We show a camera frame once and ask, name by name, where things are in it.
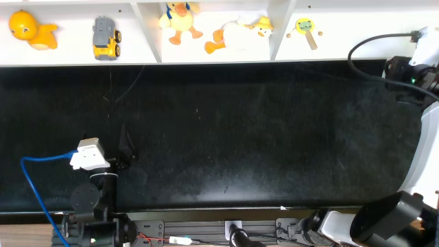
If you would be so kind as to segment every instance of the black tabletop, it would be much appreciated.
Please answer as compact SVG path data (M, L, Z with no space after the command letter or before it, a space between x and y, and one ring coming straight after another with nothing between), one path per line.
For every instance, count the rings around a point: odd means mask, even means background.
M358 205L399 188L418 143L420 109L346 62L149 66L111 104L140 69L0 69L0 211L41 211L22 156L84 133L112 150L122 123L139 160L119 173L120 211ZM88 181L68 161L27 167L51 211Z

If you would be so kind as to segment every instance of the toy truck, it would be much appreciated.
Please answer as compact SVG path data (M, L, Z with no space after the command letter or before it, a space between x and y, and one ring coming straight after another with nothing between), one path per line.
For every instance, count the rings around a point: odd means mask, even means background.
M93 26L93 52L97 60L116 60L121 55L117 43L122 41L121 32L116 30L115 22L108 17L98 17Z

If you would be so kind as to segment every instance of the yellow plush duck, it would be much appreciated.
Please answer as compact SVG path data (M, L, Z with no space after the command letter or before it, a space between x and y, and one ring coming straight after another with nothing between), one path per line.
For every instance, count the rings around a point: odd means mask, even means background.
M262 16L254 25L242 25L239 21L227 23L222 29L213 32L215 42L207 42L204 49L208 54L226 47L234 50L248 49L258 45L258 42L255 42L257 39L270 37L272 30L273 27L266 16Z
M198 13L200 7L196 3L169 2L166 3L166 14L160 18L160 27L172 27L176 35L169 39L174 45L181 44L181 34L185 31L192 33L192 38L199 38L203 33L193 28L193 16L190 10Z
M15 12L9 19L9 29L15 38L27 40L29 45L37 50L56 49L58 43L52 31L58 29L57 25L41 25L26 11Z

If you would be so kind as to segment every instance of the scratch mark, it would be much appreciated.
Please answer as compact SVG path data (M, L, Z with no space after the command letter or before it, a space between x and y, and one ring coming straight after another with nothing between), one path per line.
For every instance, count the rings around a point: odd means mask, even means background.
M338 161L338 164L342 167L343 171L346 171L346 169L344 169L344 166L343 166L342 162L340 161L340 159L337 159L337 161Z

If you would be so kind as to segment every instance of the toy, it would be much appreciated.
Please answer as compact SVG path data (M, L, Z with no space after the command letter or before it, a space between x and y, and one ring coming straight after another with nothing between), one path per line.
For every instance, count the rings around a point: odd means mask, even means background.
M121 55L117 43L122 41L121 32L116 30L115 22L108 17L98 17L93 26L93 52L97 60L116 60Z
M262 16L254 25L242 25L239 21L227 23L222 29L213 32L215 42L207 42L204 49L208 54L225 47L234 50L248 49L257 45L256 39L270 37L272 30L266 16Z
M160 27L175 29L176 35L169 39L174 45L181 44L181 34L185 31L192 33L192 38L200 38L203 33L193 28L193 16L190 10L198 13L200 7L197 3L169 2L166 3L166 14L160 18Z
M311 32L314 30L314 27L315 27L314 22L311 19L308 19L308 18L298 19L296 21L295 28L289 34L287 34L287 38L291 38L291 33L294 30L297 30L297 32L299 34L305 35L311 50L315 50L315 49L317 49L317 44L313 38L313 35L311 34Z
M41 25L28 12L20 10L9 18L9 29L12 35L19 40L27 40L29 45L39 51L56 49L58 43L52 31L58 29L57 25Z

